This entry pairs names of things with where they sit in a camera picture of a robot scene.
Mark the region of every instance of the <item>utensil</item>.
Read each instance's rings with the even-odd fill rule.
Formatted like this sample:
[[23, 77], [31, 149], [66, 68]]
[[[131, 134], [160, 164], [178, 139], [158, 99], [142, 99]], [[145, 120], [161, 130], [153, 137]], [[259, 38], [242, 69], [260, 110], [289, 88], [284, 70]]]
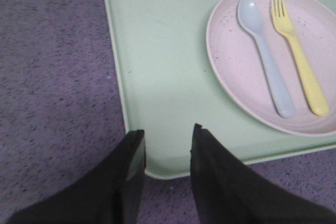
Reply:
[[240, 0], [237, 14], [240, 25], [253, 36], [258, 46], [269, 90], [279, 115], [283, 118], [292, 118], [296, 113], [296, 109], [267, 46], [263, 33], [264, 22], [257, 6], [252, 0]]
[[291, 47], [301, 84], [311, 111], [319, 116], [327, 115], [329, 113], [327, 100], [300, 45], [295, 29], [290, 21], [285, 1], [272, 0], [271, 13], [276, 31], [288, 40]]

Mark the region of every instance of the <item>fork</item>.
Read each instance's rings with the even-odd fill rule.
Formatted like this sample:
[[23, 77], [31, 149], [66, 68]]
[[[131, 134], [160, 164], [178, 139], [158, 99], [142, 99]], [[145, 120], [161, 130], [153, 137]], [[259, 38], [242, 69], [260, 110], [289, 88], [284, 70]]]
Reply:
[[271, 1], [271, 15], [276, 31], [283, 35], [291, 47], [301, 84], [311, 111], [319, 116], [329, 113], [329, 106], [316, 76], [303, 52], [295, 29], [290, 21], [284, 0]]

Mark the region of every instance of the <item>green tray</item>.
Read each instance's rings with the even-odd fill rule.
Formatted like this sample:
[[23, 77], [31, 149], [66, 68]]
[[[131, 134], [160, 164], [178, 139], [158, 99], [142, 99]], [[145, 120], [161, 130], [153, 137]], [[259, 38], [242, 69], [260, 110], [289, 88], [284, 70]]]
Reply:
[[[219, 0], [105, 0], [125, 130], [144, 129], [146, 173], [189, 174], [195, 123], [245, 164], [336, 147], [252, 118], [225, 93], [207, 57], [205, 30]], [[318, 0], [336, 12], [334, 0]]]

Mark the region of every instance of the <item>fork handle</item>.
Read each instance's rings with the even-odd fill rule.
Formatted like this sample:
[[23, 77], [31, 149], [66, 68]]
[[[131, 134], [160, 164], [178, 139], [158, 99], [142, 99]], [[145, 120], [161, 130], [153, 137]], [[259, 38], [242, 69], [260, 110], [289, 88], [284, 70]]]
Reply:
[[282, 79], [278, 66], [272, 57], [264, 36], [255, 35], [255, 40], [260, 52], [262, 65], [264, 67], [273, 103], [279, 115], [283, 118], [291, 118], [295, 115], [296, 109], [289, 95], [286, 84]]
[[309, 64], [308, 59], [303, 52], [300, 41], [298, 40], [297, 36], [294, 35], [288, 36], [287, 39], [296, 62], [301, 84], [311, 111], [319, 116], [327, 115], [329, 113], [327, 100]]

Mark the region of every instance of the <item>spoon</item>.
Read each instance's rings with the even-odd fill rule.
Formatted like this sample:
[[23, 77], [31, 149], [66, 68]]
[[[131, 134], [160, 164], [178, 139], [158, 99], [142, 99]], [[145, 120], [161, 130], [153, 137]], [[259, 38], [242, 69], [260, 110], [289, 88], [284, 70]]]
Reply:
[[296, 109], [267, 46], [263, 33], [264, 22], [257, 6], [252, 0], [240, 0], [237, 14], [240, 25], [253, 36], [257, 44], [269, 90], [278, 114], [286, 119], [292, 118]]

